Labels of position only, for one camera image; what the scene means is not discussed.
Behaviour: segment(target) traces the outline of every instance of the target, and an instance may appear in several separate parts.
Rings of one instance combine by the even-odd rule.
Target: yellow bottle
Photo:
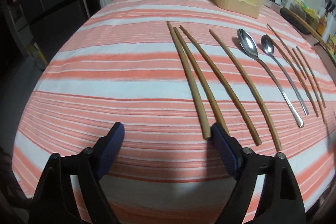
[[[317,29],[316,29],[316,32],[320,36],[322,36],[324,30],[326,29],[326,26],[327,26],[327,23],[328,23],[327,19],[328,19],[328,11],[325,11],[324,16],[321,17],[319,25],[317,26]]]

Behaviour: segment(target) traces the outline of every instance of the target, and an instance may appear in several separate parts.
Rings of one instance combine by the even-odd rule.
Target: spoon
[[[262,65],[264,67],[264,69],[267,71],[267,73],[270,75],[270,77],[272,78],[272,80],[277,85],[278,89],[280,90],[283,98],[285,99],[287,105],[289,106],[289,108],[290,108],[290,110],[291,110],[291,112],[294,116],[294,119],[295,119],[298,127],[303,128],[305,126],[305,123],[301,119],[300,115],[296,112],[295,108],[293,107],[292,103],[290,102],[289,98],[287,97],[284,89],[282,88],[282,86],[280,85],[278,80],[275,78],[275,76],[271,72],[271,70],[268,68],[268,66],[258,57],[257,46],[255,45],[252,37],[250,37],[248,35],[248,33],[245,32],[243,29],[239,29],[237,31],[237,34],[238,34],[238,39],[239,39],[240,45],[243,47],[245,53],[249,57],[254,59],[255,61],[259,62],[260,65]]]
[[[304,113],[307,116],[309,114],[308,109],[307,109],[307,107],[305,105],[305,102],[303,101],[299,91],[297,90],[293,80],[290,78],[290,76],[288,75],[288,73],[286,72],[284,67],[280,64],[280,62],[274,57],[274,45],[273,45],[273,42],[272,42],[271,38],[268,35],[264,35],[261,38],[261,45],[262,45],[262,49],[263,49],[264,53],[266,53],[269,57],[271,57],[278,64],[278,66],[281,68],[283,73],[286,75],[288,81],[290,82],[292,88],[295,91],[295,94],[296,94],[297,98],[300,101],[300,104],[303,108]]]

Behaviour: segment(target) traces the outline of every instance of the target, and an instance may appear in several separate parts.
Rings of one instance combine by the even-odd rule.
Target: striped tablecloth
[[[259,90],[278,130],[283,153],[296,175],[305,208],[310,208],[334,175],[336,130],[335,85],[310,45],[281,16],[267,7],[258,19],[221,10],[211,0],[116,0],[88,20],[62,47],[38,81],[17,130],[13,170],[32,197],[44,165],[53,152],[62,156],[93,146],[114,122],[125,125],[123,146],[101,186],[122,223],[213,223],[235,181],[210,142],[203,140],[190,89],[166,21],[182,24],[217,64],[240,98],[262,140],[256,147],[247,126],[224,87],[196,48],[184,36],[221,108],[232,136],[256,153],[276,150],[258,104],[237,68],[208,32],[213,29],[240,60]],[[266,71],[239,50],[237,29],[257,44],[269,34],[269,23],[288,47],[298,45],[320,83],[327,124],[315,116],[296,75],[280,56],[310,114],[306,117],[280,68],[260,57],[284,87],[305,122],[299,129]],[[198,82],[209,123],[215,122]],[[316,100],[312,87],[306,82]],[[84,219],[85,206],[74,180]],[[245,221],[253,218],[262,181]]]

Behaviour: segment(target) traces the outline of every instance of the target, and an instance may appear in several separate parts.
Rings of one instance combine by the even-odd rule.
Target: table
[[[256,153],[276,150],[251,91],[208,32],[213,29],[240,60],[274,120],[283,153],[300,185],[305,208],[319,198],[335,174],[330,144],[336,130],[336,89],[320,57],[280,15],[263,7],[258,19],[221,10],[212,0],[116,0],[88,20],[61,48],[37,83],[22,115],[13,152],[13,171],[32,197],[53,152],[73,155],[93,146],[114,122],[125,125],[125,140],[101,186],[122,223],[213,223],[235,185],[210,141],[202,138],[190,89],[166,21],[183,26],[217,64],[247,110],[262,140],[256,147],[224,87],[184,36],[221,108],[232,136]],[[306,117],[288,80],[259,51],[305,122],[299,129],[275,83],[239,48],[245,29],[260,44],[269,23],[288,47],[298,45],[319,80],[327,108],[316,117],[299,80],[275,52],[298,87]],[[198,79],[209,123],[215,122]],[[308,88],[316,100],[310,84]],[[245,221],[251,220],[263,186],[258,179]],[[76,178],[80,213],[89,220]]]

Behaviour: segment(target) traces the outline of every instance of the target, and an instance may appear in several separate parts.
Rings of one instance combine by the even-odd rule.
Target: spoon handle
[[[306,116],[308,116],[308,114],[309,114],[309,112],[308,112],[308,108],[307,108],[307,106],[306,106],[304,100],[302,99],[301,94],[300,94],[299,91],[297,90],[297,87],[295,86],[293,80],[292,80],[291,77],[288,75],[288,73],[286,72],[286,70],[284,69],[284,67],[280,64],[280,62],[279,62],[274,56],[271,56],[271,57],[272,57],[272,59],[278,64],[278,66],[281,68],[281,70],[283,71],[283,73],[286,75],[288,81],[290,82],[292,88],[293,88],[294,91],[295,91],[295,94],[296,94],[297,98],[298,98],[299,101],[300,101],[300,104],[301,104],[301,106],[302,106],[302,108],[303,108],[304,113],[306,114]]]
[[[270,75],[270,77],[272,78],[274,83],[277,85],[277,87],[280,90],[283,98],[285,99],[287,105],[289,106],[298,127],[303,128],[305,126],[305,123],[301,119],[300,115],[296,112],[295,108],[293,107],[292,103],[290,102],[289,98],[287,97],[287,94],[285,93],[284,89],[282,88],[282,86],[280,85],[278,80],[275,78],[274,74],[271,72],[271,70],[268,68],[268,66],[261,59],[256,58],[256,61],[258,61],[260,63],[260,65],[262,65],[265,68],[265,70]]]

